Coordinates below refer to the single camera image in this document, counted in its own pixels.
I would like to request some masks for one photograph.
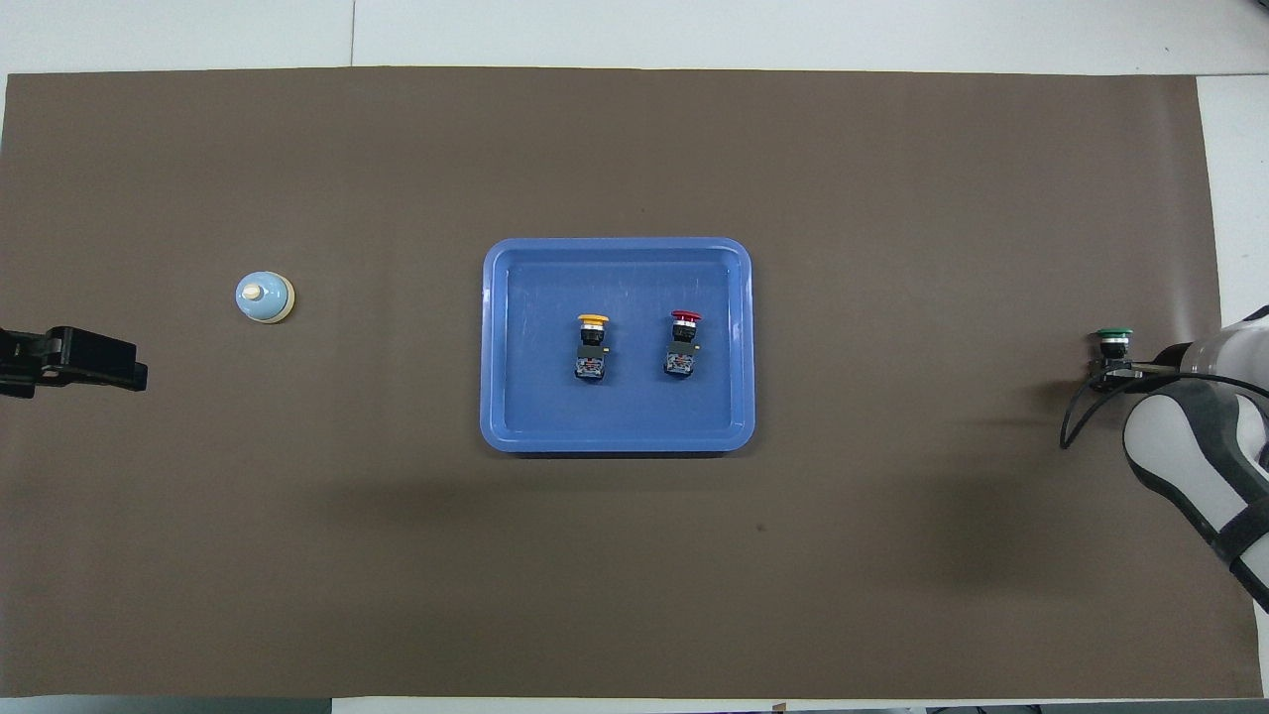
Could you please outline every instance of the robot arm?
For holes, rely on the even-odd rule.
[[[1181,380],[1142,399],[1123,429],[1137,479],[1169,500],[1269,611],[1269,401]]]
[[[1107,401],[1145,393],[1124,424],[1128,464],[1269,611],[1269,306],[1147,364],[1128,359],[1128,332],[1099,332],[1101,360],[1085,388],[1107,394],[1070,438],[1063,422],[1062,448]]]
[[[145,392],[137,345],[79,327],[44,334],[0,328],[0,397],[30,399],[37,387],[100,384]]]

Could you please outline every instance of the tray rim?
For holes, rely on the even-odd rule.
[[[560,439],[508,439],[494,424],[497,415],[496,391],[492,369],[495,270],[499,263],[516,250],[556,250],[590,247],[594,250],[674,250],[714,249],[733,252],[739,259],[741,323],[747,328],[740,339],[741,350],[741,405],[733,411],[731,429],[723,436],[708,439],[657,438],[642,439],[588,439],[585,436]],[[754,297],[753,260],[739,241],[725,236],[622,236],[622,237],[506,237],[495,242],[485,254],[481,297],[481,384],[480,430],[486,444],[506,454],[720,454],[735,451],[749,443],[756,427],[756,391],[754,386]]]

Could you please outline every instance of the brown mat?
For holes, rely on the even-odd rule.
[[[1194,81],[334,68],[14,76],[4,323],[150,392],[0,403],[4,694],[1259,695],[1250,599],[1084,336],[1218,326]],[[508,236],[726,235],[758,434],[477,430]],[[282,325],[231,295],[299,293]]]

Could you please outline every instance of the blue tray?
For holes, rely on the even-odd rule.
[[[481,432],[514,453],[704,453],[754,434],[749,252],[727,237],[508,238],[485,256]],[[690,378],[661,372],[671,309],[702,315]],[[577,315],[608,315],[602,382]]]

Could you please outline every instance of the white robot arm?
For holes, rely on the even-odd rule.
[[[1124,351],[1114,354],[1122,359],[1103,360],[1107,369],[1085,388],[1107,387],[1107,375],[1117,382],[1070,438],[1063,424],[1063,449],[1107,401],[1146,393],[1123,430],[1133,473],[1180,510],[1269,611],[1269,306],[1147,364],[1127,361],[1127,330],[1107,331],[1123,339]]]

